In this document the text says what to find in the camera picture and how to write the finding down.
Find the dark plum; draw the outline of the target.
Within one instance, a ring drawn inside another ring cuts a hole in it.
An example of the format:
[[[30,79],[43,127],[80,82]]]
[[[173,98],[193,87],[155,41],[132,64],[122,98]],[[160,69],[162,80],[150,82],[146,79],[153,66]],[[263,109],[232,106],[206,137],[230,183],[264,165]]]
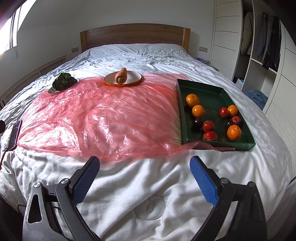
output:
[[[192,132],[198,133],[203,131],[203,120],[201,118],[196,118],[193,121]]]
[[[229,120],[227,123],[226,123],[226,127],[229,128],[230,126],[234,125],[233,121],[232,120]]]

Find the pink plastic sheet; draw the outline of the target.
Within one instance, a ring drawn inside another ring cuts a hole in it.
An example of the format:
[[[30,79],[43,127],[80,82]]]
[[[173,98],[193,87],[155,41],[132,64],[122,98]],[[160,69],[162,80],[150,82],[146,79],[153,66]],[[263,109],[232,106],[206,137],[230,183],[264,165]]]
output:
[[[111,87],[90,77],[59,94],[42,91],[22,116],[18,145],[104,161],[210,150],[205,142],[182,144],[176,84],[185,78],[146,73],[135,86]]]

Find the window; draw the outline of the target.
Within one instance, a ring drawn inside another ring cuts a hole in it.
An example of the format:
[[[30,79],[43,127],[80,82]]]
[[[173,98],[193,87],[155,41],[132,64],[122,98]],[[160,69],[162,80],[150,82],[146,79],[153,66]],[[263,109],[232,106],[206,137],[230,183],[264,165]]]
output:
[[[1,26],[1,54],[17,46],[17,34],[36,1],[25,1]]]

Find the orange carrot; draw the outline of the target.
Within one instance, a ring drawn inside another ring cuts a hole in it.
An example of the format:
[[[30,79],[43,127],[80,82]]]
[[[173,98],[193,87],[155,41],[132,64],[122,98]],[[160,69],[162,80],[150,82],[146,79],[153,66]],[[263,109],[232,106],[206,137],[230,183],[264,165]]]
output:
[[[117,84],[124,84],[127,80],[127,69],[121,68],[121,70],[116,73],[114,80]]]

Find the patterned plate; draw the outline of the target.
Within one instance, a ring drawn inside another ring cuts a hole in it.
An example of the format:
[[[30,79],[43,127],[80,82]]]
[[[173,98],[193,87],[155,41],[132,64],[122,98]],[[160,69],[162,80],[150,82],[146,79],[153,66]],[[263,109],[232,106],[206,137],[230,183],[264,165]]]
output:
[[[76,84],[78,82],[77,79],[75,79],[74,77],[70,77],[70,78],[66,78],[63,80],[54,80],[52,87],[48,90],[49,94],[55,94],[55,93],[59,93],[62,92],[66,89],[69,89],[70,87],[72,87],[74,84]]]

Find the red plum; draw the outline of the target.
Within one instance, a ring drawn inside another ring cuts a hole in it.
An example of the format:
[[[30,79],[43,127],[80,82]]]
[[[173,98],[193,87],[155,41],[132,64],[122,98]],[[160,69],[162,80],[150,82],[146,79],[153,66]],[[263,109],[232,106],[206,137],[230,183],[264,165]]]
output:
[[[229,111],[227,108],[225,107],[222,107],[220,110],[219,110],[219,115],[222,117],[222,118],[227,118],[229,116]]]
[[[239,117],[239,116],[233,116],[232,118],[231,118],[231,121],[232,121],[232,123],[234,124],[234,125],[237,125],[237,126],[240,126],[241,125],[241,123],[242,123],[242,120],[241,120],[241,118]]]
[[[210,132],[210,131],[214,131],[215,130],[215,125],[214,125],[213,121],[206,120],[206,121],[203,122],[202,129],[203,129],[203,131],[205,133]]]

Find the smartphone in red case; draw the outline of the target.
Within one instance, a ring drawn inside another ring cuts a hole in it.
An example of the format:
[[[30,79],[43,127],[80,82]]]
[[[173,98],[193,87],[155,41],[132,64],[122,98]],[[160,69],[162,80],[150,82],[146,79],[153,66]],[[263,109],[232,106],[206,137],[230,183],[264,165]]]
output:
[[[12,151],[17,147],[18,136],[20,134],[22,123],[23,121],[19,120],[17,123],[14,124],[7,146],[7,151]]]

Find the large orange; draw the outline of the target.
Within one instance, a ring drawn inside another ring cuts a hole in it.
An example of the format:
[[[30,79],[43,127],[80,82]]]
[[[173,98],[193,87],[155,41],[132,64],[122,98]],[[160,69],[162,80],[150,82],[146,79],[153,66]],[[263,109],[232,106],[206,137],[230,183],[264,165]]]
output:
[[[200,103],[200,99],[195,94],[188,94],[186,96],[186,103],[189,107],[193,108],[194,106],[196,106]]]

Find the smooth orange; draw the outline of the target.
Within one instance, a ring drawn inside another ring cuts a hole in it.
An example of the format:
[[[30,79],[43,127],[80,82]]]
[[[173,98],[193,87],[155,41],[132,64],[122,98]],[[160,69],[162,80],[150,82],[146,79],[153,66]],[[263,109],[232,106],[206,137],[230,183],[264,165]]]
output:
[[[203,117],[205,114],[205,109],[203,108],[203,106],[201,105],[195,105],[193,106],[192,108],[192,115],[195,117],[195,118],[201,118]]]

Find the mandarin orange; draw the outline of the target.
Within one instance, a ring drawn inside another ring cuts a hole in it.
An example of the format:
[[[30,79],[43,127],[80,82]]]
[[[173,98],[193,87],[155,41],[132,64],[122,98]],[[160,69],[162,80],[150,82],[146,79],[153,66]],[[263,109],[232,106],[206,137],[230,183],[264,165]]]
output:
[[[242,132],[238,125],[231,125],[227,130],[227,137],[231,141],[237,141],[241,138]]]

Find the green rectangular tray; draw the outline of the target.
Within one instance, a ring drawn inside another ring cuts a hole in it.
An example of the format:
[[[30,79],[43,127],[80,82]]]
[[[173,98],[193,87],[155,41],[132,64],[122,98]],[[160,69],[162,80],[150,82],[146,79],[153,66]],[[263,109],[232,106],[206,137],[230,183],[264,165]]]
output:
[[[205,109],[205,114],[201,119],[203,122],[213,121],[215,125],[214,131],[218,136],[216,141],[205,141],[205,143],[210,144],[214,148],[228,148],[235,151],[250,151],[256,145],[253,135],[241,113],[237,114],[242,120],[242,123],[239,126],[242,131],[241,138],[237,141],[231,141],[227,137],[228,128],[226,127],[226,123],[231,118],[222,118],[219,115],[219,110],[222,107],[229,107],[234,104],[234,102],[223,88],[190,80],[178,79],[176,90],[178,95],[183,144],[201,142],[203,140],[203,131],[198,133],[192,132],[193,121],[196,118],[192,115],[192,109],[186,103],[186,96],[188,94],[195,94],[200,99],[200,105]]]

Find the blue cloth on floor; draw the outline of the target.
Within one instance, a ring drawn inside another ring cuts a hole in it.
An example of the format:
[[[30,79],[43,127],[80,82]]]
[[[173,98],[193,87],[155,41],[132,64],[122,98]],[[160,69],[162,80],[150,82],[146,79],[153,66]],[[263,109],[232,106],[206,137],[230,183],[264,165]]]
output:
[[[268,97],[257,89],[247,90],[245,95],[249,97],[261,110],[264,109],[268,101]]]

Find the wall socket left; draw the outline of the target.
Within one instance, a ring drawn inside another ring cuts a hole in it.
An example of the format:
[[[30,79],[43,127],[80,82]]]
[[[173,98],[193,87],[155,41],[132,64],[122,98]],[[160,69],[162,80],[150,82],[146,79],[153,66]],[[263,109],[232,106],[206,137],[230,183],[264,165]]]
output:
[[[71,49],[71,52],[72,52],[72,53],[75,53],[75,52],[78,52],[78,51],[79,51],[79,48],[78,48],[78,47],[75,47],[75,48],[72,48],[72,49]]]

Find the red apple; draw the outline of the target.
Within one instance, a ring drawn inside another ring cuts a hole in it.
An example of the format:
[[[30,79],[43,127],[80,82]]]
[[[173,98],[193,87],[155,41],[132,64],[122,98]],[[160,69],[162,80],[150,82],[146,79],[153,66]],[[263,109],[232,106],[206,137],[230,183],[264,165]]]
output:
[[[218,136],[214,131],[208,131],[203,134],[204,141],[216,141],[217,138],[218,138]]]

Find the hanging dark clothes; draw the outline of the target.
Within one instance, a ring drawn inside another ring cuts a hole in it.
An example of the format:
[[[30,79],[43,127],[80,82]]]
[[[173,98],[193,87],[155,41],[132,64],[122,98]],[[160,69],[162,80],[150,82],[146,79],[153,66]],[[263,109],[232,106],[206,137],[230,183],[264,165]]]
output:
[[[280,64],[281,26],[277,16],[265,12],[247,12],[243,20],[240,54],[251,55],[263,68],[278,71]]]

